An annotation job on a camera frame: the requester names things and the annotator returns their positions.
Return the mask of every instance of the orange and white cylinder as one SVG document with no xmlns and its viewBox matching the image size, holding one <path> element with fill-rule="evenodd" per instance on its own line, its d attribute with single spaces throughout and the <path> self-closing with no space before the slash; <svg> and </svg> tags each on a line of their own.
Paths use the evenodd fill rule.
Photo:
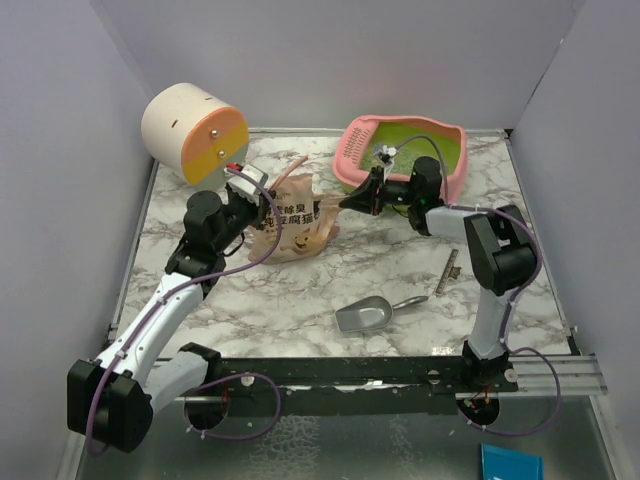
<svg viewBox="0 0 640 480">
<path fill-rule="evenodd" d="M 141 131 L 149 153 L 198 190 L 224 185 L 224 166 L 244 163 L 249 146 L 240 110 L 190 83 L 173 85 L 151 100 Z"/>
</svg>

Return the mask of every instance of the white wall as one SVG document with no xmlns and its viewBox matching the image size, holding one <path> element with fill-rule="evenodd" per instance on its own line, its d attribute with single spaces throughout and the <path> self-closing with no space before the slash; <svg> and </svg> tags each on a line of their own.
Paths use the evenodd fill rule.
<svg viewBox="0 0 640 480">
<path fill-rule="evenodd" d="M 372 113 L 513 127 L 582 3 L 94 0 L 152 92 L 192 82 L 284 127 Z"/>
<path fill-rule="evenodd" d="M 638 0 L 588 0 L 513 135 L 562 305 L 638 471 L 639 24 Z"/>
<path fill-rule="evenodd" d="M 0 478 L 51 479 L 141 205 L 146 97 L 84 0 L 3 0 L 0 45 Z"/>
</svg>

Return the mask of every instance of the blue object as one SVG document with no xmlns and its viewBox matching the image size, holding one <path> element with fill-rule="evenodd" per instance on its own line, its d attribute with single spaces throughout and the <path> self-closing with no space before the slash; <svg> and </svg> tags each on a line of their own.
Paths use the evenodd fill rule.
<svg viewBox="0 0 640 480">
<path fill-rule="evenodd" d="M 483 480 L 544 480 L 542 457 L 482 444 Z"/>
</svg>

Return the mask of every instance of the marble surface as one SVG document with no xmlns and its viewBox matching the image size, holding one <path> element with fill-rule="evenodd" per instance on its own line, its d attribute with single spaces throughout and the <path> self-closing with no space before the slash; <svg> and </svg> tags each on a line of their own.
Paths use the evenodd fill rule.
<svg viewBox="0 0 640 480">
<path fill-rule="evenodd" d="M 301 155 L 309 161 L 314 190 L 340 192 L 331 169 L 337 137 L 259 138 L 247 161 L 277 175 Z M 469 174 L 461 205 L 501 206 L 524 202 L 505 142 L 471 137 Z M 192 190 L 160 167 L 139 242 L 118 333 L 150 298 L 182 233 L 185 204 Z M 163 351 L 170 357 L 197 342 L 226 357 L 456 355 L 471 332 L 479 285 L 463 244 L 421 237 L 393 211 L 373 218 L 352 211 L 338 217 L 340 233 L 319 256 L 258 266 L 220 280 L 203 305 L 180 325 Z M 444 295 L 398 313 L 391 324 L 367 333 L 342 334 L 334 311 L 368 295 L 396 303 L 430 295 L 452 248 L 462 268 Z M 227 268 L 247 262 L 243 246 Z M 545 353 L 569 353 L 564 328 L 545 271 L 519 303 L 509 343 Z"/>
</svg>

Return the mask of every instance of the plastic bag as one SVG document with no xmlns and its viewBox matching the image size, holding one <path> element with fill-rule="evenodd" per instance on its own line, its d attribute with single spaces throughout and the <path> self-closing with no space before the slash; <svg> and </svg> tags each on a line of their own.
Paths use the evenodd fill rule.
<svg viewBox="0 0 640 480">
<path fill-rule="evenodd" d="M 327 242 L 335 238 L 340 227 L 335 225 L 340 208 L 334 197 L 314 195 L 312 175 L 289 174 L 301 165 L 302 158 L 287 169 L 278 178 L 270 190 L 275 191 L 275 202 L 282 216 L 282 237 L 280 245 L 264 262 L 266 264 L 290 262 L 319 254 Z M 249 260 L 253 261 L 263 255 L 276 238 L 276 219 L 269 211 L 262 229 L 251 229 L 253 246 Z"/>
</svg>

